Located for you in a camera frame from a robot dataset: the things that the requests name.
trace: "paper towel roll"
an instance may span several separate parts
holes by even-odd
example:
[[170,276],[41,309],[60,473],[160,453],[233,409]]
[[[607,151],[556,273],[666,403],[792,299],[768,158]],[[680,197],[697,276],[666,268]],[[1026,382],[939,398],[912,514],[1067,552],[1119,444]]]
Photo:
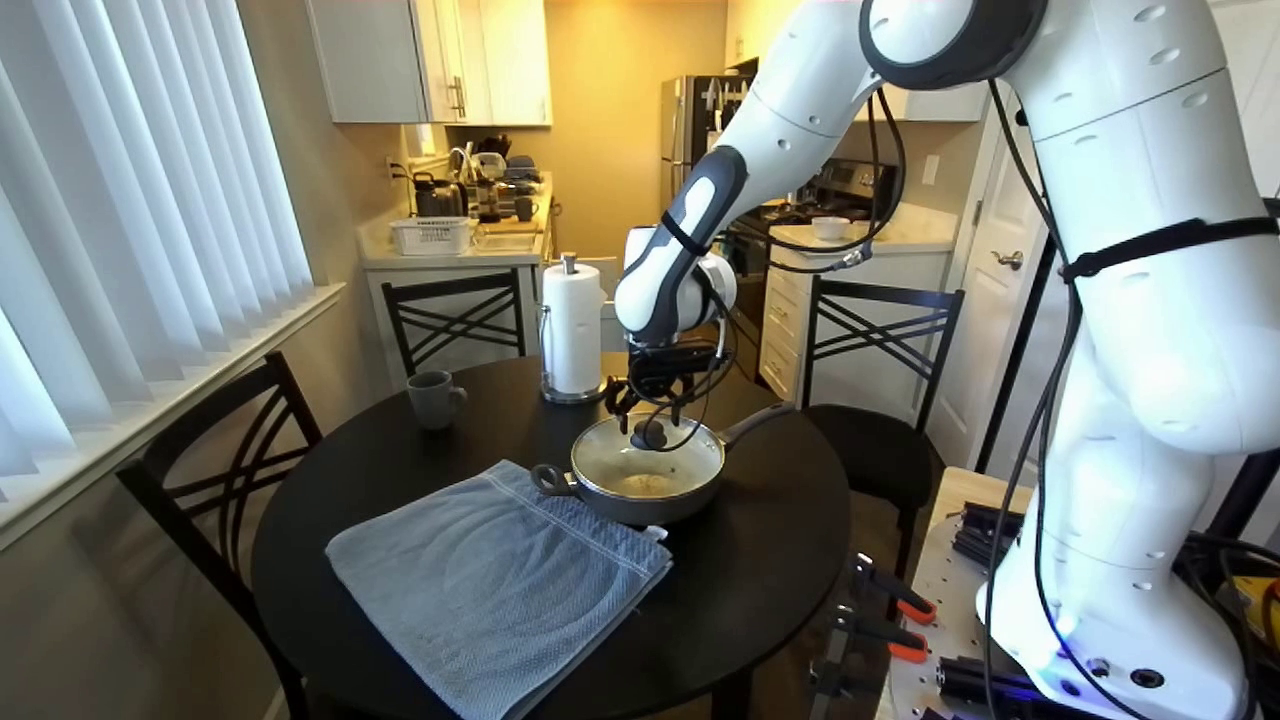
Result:
[[563,258],[546,273],[546,398],[556,403],[600,392],[600,268]]

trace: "denim cloth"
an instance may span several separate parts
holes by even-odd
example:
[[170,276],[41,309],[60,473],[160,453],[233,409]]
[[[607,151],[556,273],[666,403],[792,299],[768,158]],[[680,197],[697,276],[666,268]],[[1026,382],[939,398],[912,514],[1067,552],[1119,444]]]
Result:
[[673,567],[648,532],[546,495],[500,460],[328,541],[328,564],[460,717],[524,717]]

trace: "pan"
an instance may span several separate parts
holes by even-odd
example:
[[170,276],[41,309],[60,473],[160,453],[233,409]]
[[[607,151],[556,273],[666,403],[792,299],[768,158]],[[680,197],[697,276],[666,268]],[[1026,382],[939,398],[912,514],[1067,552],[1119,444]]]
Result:
[[531,481],[552,495],[581,495],[598,515],[616,525],[677,525],[701,514],[724,478],[730,447],[792,409],[759,409],[730,433],[701,420],[648,420],[653,447],[638,447],[616,420],[598,420],[570,447],[570,473],[537,465]]

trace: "dark wooden table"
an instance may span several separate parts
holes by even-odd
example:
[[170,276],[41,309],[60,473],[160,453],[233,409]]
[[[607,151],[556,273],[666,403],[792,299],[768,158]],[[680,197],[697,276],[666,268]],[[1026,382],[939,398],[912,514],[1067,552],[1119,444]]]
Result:
[[[326,544],[379,514],[497,460],[570,465],[598,403],[539,400],[539,366],[507,360],[455,377],[474,400],[445,436],[389,398],[337,429],[275,494],[254,560],[261,616],[283,655],[332,702],[377,717],[451,717],[385,645],[328,567]],[[730,429],[771,398],[730,377],[697,417]],[[537,710],[537,717],[642,717],[716,693],[716,717],[748,717],[753,669],[825,605],[846,560],[846,478],[803,417],[733,444],[724,487],[673,525],[677,567]]]

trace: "window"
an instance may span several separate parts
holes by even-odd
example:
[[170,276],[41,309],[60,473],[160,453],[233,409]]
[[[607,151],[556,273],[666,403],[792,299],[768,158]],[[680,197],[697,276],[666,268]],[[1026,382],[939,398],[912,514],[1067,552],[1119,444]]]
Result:
[[237,0],[0,3],[0,525],[313,299]]

